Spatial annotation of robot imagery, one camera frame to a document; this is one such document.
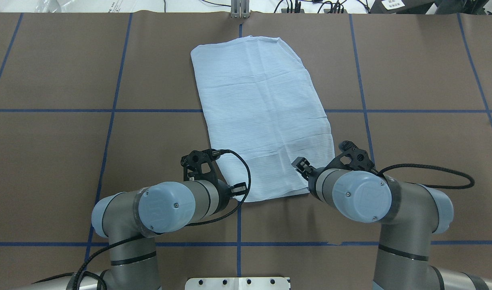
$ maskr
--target black strap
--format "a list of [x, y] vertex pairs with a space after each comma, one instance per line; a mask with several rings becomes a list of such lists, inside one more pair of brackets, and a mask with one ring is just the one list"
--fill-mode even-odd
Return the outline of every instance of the black strap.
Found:
[[444, 290], [444, 280], [443, 280], [443, 275], [441, 275], [441, 272], [439, 272], [438, 268], [431, 266], [432, 269], [434, 269], [434, 272], [436, 272], [436, 275], [438, 276], [439, 280], [439, 290]]
[[384, 246], [382, 244], [378, 244], [378, 249], [380, 249], [382, 251], [386, 251], [386, 252], [391, 253], [391, 254], [401, 256], [401, 257], [409, 258], [409, 259], [417, 259], [419, 261], [425, 261], [425, 262], [428, 261], [427, 256], [421, 256], [421, 255], [415, 255], [415, 254], [403, 252], [400, 250], [389, 248], [388, 246]]
[[144, 261], [145, 259], [149, 259], [149, 258], [152, 258], [155, 256], [156, 256], [156, 251], [150, 252], [146, 255], [142, 255], [140, 257], [134, 257], [134, 258], [129, 258], [129, 259], [121, 259], [118, 261], [112, 261], [112, 266], [122, 266], [122, 265], [126, 265], [126, 264], [136, 263], [136, 262]]
[[472, 280], [473, 285], [475, 285], [475, 290], [489, 290], [488, 285], [482, 280], [481, 277], [475, 276], [475, 275], [470, 275], [468, 273], [461, 272], [464, 275], [468, 276], [470, 280]]
[[[99, 275], [99, 277], [101, 277], [101, 279], [104, 278], [104, 274], [106, 274], [106, 272], [108, 271], [108, 269], [104, 270], [101, 272], [101, 275]], [[102, 290], [102, 285], [101, 283], [99, 283], [99, 281], [97, 281], [97, 290]]]

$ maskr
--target light blue fabric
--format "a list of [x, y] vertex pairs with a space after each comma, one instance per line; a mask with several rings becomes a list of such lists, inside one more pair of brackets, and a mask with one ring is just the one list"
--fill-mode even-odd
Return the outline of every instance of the light blue fabric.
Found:
[[[237, 152], [251, 169], [246, 201], [307, 193], [292, 161], [303, 156], [314, 167], [325, 166], [334, 145], [296, 53], [280, 38], [249, 36], [198, 46], [191, 56], [211, 146]], [[235, 156], [222, 156], [218, 165], [229, 184], [247, 181]]]

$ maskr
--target metal bracket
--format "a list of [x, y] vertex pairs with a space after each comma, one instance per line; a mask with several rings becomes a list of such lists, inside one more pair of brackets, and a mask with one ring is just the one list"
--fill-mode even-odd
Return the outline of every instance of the metal bracket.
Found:
[[185, 290], [290, 290], [289, 277], [191, 278]]
[[249, 0], [231, 0], [231, 18], [249, 18]]

